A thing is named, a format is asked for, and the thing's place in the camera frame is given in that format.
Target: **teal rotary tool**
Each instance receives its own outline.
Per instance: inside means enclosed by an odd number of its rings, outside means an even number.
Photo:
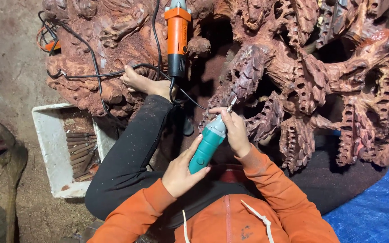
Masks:
[[[237,97],[232,100],[229,107],[226,109],[227,112],[232,111],[236,99]],[[207,124],[202,131],[202,135],[202,141],[197,147],[192,160],[188,164],[188,170],[190,170],[191,174],[198,172],[208,165],[213,154],[226,137],[226,126],[221,119],[221,115],[218,115],[214,121]]]

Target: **zipper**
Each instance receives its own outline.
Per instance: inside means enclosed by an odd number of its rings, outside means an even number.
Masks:
[[[230,199],[229,195],[224,196],[224,203],[226,207],[226,242],[232,242],[232,226],[230,224]]]

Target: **wood carving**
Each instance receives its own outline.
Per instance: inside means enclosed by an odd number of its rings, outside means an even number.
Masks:
[[[164,67],[163,13],[168,4],[161,3],[155,24]],[[43,0],[49,18],[69,19],[66,23],[93,47],[101,73],[120,70],[130,61],[157,65],[151,29],[154,6],[153,0]],[[313,132],[319,128],[341,131],[338,165],[358,159],[389,165],[389,29],[375,22],[389,8],[389,0],[188,0],[187,7],[193,25],[190,64],[209,53],[210,41],[201,33],[212,21],[230,21],[239,48],[225,65],[208,108],[227,106],[235,95],[240,107],[263,105],[260,113],[246,119],[247,133],[256,142],[280,129],[283,167],[294,172],[308,163],[315,148]],[[62,69],[69,75],[95,74],[86,46],[62,28],[57,34],[62,53],[48,58],[50,73]],[[346,38],[355,50],[346,61],[324,63],[307,52],[307,41],[317,35],[312,40],[315,48]],[[149,78],[156,75],[149,69],[139,72]],[[266,75],[281,92],[260,97],[256,91]],[[79,108],[105,115],[96,79],[61,76],[47,83]],[[128,121],[143,98],[129,93],[117,77],[105,78],[102,84],[110,112]],[[316,111],[329,94],[343,100],[340,122]],[[205,113],[199,129],[211,119]]]

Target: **white styrofoam box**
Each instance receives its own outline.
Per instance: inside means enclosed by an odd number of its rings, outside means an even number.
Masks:
[[[45,161],[46,172],[55,198],[81,198],[85,196],[90,181],[75,182],[73,169],[70,165],[64,121],[60,118],[59,110],[70,108],[68,103],[38,106],[32,109],[35,130],[40,143],[41,154]],[[111,128],[101,130],[93,120],[94,131],[97,135],[99,156],[103,161],[107,152],[116,141],[116,132]]]

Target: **orange angle grinder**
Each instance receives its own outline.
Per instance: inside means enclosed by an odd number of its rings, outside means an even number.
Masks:
[[[187,9],[185,0],[172,0],[165,8],[168,24],[168,66],[169,76],[184,78],[187,54],[187,27],[192,20],[192,11]]]

